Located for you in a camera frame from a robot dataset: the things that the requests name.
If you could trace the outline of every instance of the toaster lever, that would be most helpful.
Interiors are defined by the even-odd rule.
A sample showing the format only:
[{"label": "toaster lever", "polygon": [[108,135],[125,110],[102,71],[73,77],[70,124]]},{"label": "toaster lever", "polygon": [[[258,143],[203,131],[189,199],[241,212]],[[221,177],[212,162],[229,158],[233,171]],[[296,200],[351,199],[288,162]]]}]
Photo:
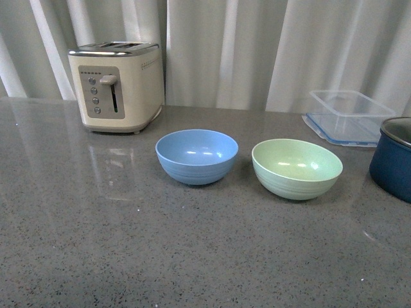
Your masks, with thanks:
[{"label": "toaster lever", "polygon": [[117,77],[114,75],[105,75],[100,79],[102,85],[113,85],[117,82]]}]

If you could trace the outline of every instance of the pot rim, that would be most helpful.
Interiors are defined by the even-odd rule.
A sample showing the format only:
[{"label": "pot rim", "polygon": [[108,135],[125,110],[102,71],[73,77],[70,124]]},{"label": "pot rim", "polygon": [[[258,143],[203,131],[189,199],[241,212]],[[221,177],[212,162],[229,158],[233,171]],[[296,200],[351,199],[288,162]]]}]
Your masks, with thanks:
[{"label": "pot rim", "polygon": [[393,121],[395,122],[395,120],[398,120],[398,119],[409,119],[409,120],[410,120],[409,125],[405,126],[405,129],[409,129],[409,130],[410,130],[410,133],[411,133],[411,117],[391,117],[390,119],[386,119],[386,120],[384,120],[384,122],[381,124],[381,131],[382,131],[385,135],[387,135],[388,137],[390,137],[392,140],[394,140],[394,141],[396,141],[396,142],[398,142],[398,143],[400,143],[400,144],[402,144],[402,145],[404,145],[404,146],[406,146],[406,147],[408,147],[408,148],[411,148],[411,142],[408,142],[408,141],[402,139],[401,137],[399,137],[399,136],[397,136],[397,135],[394,135],[393,133],[391,133],[391,132],[389,132],[389,131],[387,130],[387,125],[388,125],[390,122],[393,122]]}]

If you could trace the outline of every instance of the green bowl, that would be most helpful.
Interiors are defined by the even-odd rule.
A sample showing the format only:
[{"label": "green bowl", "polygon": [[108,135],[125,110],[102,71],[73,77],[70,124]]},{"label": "green bowl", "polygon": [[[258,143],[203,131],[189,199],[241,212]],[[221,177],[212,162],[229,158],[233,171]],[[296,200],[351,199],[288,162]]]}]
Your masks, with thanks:
[{"label": "green bowl", "polygon": [[265,188],[292,200],[324,194],[342,172],[341,160],[334,153],[294,139],[260,142],[252,149],[252,164]]}]

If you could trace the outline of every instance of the toaster control panel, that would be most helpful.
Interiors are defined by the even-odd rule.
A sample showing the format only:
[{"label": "toaster control panel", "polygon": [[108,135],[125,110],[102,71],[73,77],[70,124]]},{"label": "toaster control panel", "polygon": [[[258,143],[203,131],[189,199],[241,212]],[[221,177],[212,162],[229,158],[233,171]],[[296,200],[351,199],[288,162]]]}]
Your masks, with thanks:
[{"label": "toaster control panel", "polygon": [[124,119],[120,71],[115,66],[78,67],[87,115],[97,119]]}]

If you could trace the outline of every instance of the bowl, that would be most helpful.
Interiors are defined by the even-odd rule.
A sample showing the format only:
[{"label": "bowl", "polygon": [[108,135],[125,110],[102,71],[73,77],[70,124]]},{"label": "bowl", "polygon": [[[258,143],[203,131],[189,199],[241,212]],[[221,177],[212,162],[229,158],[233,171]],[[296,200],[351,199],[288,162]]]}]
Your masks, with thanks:
[{"label": "bowl", "polygon": [[270,192],[291,200],[324,194],[342,172],[341,160],[327,149],[306,141],[272,139],[252,149],[258,180]]},{"label": "bowl", "polygon": [[210,184],[234,165],[237,142],[212,130],[181,130],[165,135],[155,145],[165,172],[189,185]]},{"label": "bowl", "polygon": [[370,163],[371,178],[393,196],[411,203],[411,117],[394,117],[381,125]]}]

